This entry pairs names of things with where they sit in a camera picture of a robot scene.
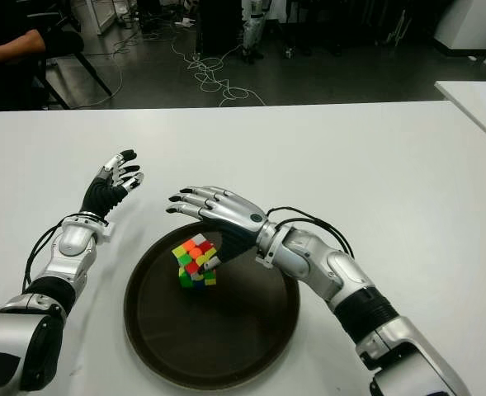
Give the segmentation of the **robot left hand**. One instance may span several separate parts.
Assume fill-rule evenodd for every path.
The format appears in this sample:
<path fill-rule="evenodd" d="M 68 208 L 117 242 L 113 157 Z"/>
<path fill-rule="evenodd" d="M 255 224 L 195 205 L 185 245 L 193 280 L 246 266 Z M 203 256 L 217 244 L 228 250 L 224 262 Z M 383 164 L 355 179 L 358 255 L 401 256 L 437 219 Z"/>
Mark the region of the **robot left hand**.
<path fill-rule="evenodd" d="M 144 174 L 139 165 L 128 165 L 137 158 L 133 149 L 111 157 L 92 179 L 83 197 L 80 212 L 101 221 L 123 199 L 140 186 Z"/>

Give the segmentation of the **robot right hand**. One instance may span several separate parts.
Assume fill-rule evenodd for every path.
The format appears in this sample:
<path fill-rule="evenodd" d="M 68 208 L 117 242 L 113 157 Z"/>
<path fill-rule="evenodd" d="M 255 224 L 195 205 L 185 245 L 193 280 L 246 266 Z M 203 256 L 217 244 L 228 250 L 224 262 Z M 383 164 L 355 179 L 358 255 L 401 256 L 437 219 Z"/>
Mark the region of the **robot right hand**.
<path fill-rule="evenodd" d="M 216 186 L 189 186 L 170 196 L 169 201 L 167 213 L 198 219 L 222 237 L 217 253 L 202 265 L 200 273 L 214 270 L 256 247 L 259 235 L 269 223 L 266 213 L 257 205 Z"/>

